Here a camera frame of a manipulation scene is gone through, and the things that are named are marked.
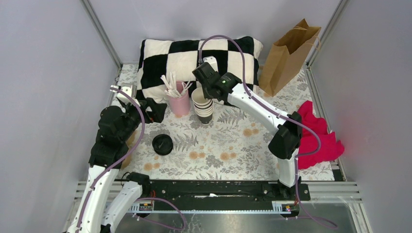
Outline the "brown cardboard cup carrier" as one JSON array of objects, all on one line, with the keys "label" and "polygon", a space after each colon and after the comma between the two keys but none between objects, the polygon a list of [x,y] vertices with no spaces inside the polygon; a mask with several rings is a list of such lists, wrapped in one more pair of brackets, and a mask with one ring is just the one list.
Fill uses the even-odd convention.
[{"label": "brown cardboard cup carrier", "polygon": [[[136,137],[137,131],[134,131],[131,136],[129,137],[129,139],[126,141],[126,145],[128,147],[128,153],[130,152],[131,148],[134,146],[134,140]],[[131,162],[132,160],[132,155],[128,155],[122,162],[121,164],[121,169],[125,169]]]}]

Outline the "brown paper bag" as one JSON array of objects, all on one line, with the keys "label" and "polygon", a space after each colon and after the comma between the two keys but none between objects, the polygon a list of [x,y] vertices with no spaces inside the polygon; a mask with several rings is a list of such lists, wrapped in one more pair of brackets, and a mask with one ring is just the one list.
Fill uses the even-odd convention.
[{"label": "brown paper bag", "polygon": [[267,95],[276,95],[299,72],[312,48],[319,39],[321,27],[309,26],[302,19],[284,36],[272,44],[263,65],[258,83]]}]

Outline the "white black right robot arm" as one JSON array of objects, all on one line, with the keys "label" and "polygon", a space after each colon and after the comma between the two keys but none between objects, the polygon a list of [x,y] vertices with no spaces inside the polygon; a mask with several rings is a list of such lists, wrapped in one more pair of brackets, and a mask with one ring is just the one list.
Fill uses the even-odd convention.
[{"label": "white black right robot arm", "polygon": [[193,70],[196,80],[202,85],[205,98],[222,100],[236,106],[254,117],[272,135],[269,151],[278,159],[279,176],[282,183],[279,195],[291,200],[298,193],[296,186],[295,156],[298,154],[302,137],[302,119],[297,112],[288,114],[254,94],[240,78],[227,72],[220,75],[204,62]]}]

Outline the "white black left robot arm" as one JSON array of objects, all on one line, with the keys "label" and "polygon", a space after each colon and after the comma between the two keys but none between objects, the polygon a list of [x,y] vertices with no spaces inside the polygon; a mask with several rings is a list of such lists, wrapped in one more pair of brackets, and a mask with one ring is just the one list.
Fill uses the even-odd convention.
[{"label": "white black left robot arm", "polygon": [[149,197],[149,177],[133,172],[111,205],[106,206],[109,189],[123,162],[138,147],[144,136],[141,130],[137,142],[130,147],[127,141],[138,126],[160,123],[167,105],[152,98],[136,100],[126,97],[120,106],[108,106],[100,113],[96,141],[91,149],[86,188],[82,195],[69,233],[113,233],[127,209],[136,199]]}]

